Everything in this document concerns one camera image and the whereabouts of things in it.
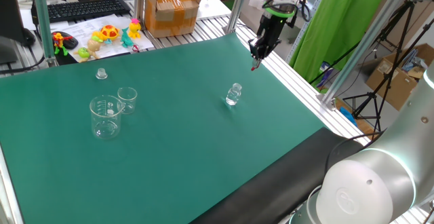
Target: keyboard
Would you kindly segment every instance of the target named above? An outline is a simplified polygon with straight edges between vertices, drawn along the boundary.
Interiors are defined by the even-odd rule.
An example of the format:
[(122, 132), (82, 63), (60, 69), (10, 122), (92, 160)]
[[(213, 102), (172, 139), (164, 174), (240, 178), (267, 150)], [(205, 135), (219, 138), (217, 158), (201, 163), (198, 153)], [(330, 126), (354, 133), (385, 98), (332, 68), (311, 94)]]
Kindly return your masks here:
[(130, 8), (123, 0), (93, 0), (48, 5), (50, 23), (92, 19), (111, 14), (128, 14)]

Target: metal pole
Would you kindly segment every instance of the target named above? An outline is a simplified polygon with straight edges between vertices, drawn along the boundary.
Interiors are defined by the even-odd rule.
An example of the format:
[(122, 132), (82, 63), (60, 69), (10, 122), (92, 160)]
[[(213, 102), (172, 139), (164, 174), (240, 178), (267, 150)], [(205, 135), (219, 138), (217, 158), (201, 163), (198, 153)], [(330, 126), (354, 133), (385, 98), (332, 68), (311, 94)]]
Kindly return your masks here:
[(138, 19), (142, 24), (144, 20), (144, 0), (134, 0), (134, 18)]
[(226, 34), (232, 33), (235, 31), (235, 27), (237, 26), (237, 21), (239, 15), (241, 14), (241, 8), (243, 7), (244, 0), (235, 0), (232, 8), (232, 14), (229, 18), (229, 23), (226, 27), (224, 27), (224, 32)]
[(48, 65), (53, 65), (56, 63), (56, 57), (54, 56), (47, 0), (35, 0), (35, 5), (38, 14), (39, 32), (41, 33), (42, 38), (43, 55), (45, 56), (45, 61)]
[(371, 27), (361, 40), (359, 47), (354, 51), (354, 54), (348, 60), (347, 65), (342, 69), (336, 81), (332, 84), (325, 96), (320, 96), (322, 103), (329, 106), (332, 104), (334, 95), (338, 92), (339, 88), (344, 83), (345, 79), (348, 77), (350, 72), (354, 69), (357, 61), (361, 58), (363, 53), (372, 45), (373, 41), (376, 39), (377, 34), (381, 31), (383, 25), (392, 16), (392, 13), (396, 10), (397, 6), (401, 3), (401, 0), (387, 0), (384, 7), (381, 9), (375, 21), (372, 23)]

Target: brown box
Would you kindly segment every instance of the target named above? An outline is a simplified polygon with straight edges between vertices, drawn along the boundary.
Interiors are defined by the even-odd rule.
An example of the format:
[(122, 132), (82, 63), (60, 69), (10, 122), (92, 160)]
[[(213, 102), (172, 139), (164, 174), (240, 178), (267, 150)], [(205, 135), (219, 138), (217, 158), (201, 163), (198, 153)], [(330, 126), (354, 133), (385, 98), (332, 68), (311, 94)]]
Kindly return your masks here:
[[(432, 48), (428, 44), (422, 44), (415, 47), (418, 50), (417, 57), (425, 60), (426, 64), (431, 65), (434, 60), (434, 48)], [(384, 74), (387, 74), (391, 71), (393, 62), (395, 61), (396, 54), (391, 54), (382, 59), (380, 64), (375, 68), (372, 75), (366, 81), (366, 85), (368, 85), (371, 89), (375, 90), (380, 82), (384, 78)], [(400, 110), (404, 103), (407, 101), (407, 98), (412, 93), (412, 90), (417, 86), (417, 81), (410, 77), (409, 74), (402, 71), (400, 68), (403, 64), (399, 65), (399, 68), (395, 70), (393, 73), (393, 79), (391, 82), (391, 89), (387, 93), (386, 101), (389, 102), (395, 109)], [(420, 71), (415, 71), (415, 73), (411, 72), (411, 74), (416, 75), (416, 73), (420, 73)], [(386, 91), (386, 86), (383, 85), (381, 89), (378, 91), (378, 95), (381, 97), (384, 96), (384, 92)]]
[(192, 33), (201, 0), (145, 0), (144, 23), (155, 38)]

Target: yellow toy duck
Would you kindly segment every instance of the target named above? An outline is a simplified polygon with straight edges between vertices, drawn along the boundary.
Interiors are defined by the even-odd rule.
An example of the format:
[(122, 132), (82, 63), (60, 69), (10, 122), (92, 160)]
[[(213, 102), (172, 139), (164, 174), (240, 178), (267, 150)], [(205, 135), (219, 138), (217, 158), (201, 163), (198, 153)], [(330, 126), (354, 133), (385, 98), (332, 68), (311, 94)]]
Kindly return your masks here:
[(142, 27), (140, 26), (140, 22), (138, 21), (138, 19), (131, 19), (128, 37), (131, 37), (132, 39), (140, 38), (140, 34), (138, 31), (140, 31), (141, 29)]

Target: glass beaker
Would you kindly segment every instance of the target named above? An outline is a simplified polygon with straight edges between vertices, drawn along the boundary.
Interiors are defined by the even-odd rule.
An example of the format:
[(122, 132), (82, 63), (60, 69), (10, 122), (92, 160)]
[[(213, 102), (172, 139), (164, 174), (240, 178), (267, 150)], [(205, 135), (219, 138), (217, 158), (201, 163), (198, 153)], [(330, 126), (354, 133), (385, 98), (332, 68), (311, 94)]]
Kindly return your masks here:
[(117, 91), (119, 99), (125, 103), (122, 113), (130, 114), (136, 108), (137, 91), (133, 88), (119, 88)]
[(92, 133), (98, 138), (114, 138), (121, 131), (125, 103), (110, 95), (97, 96), (90, 102)]

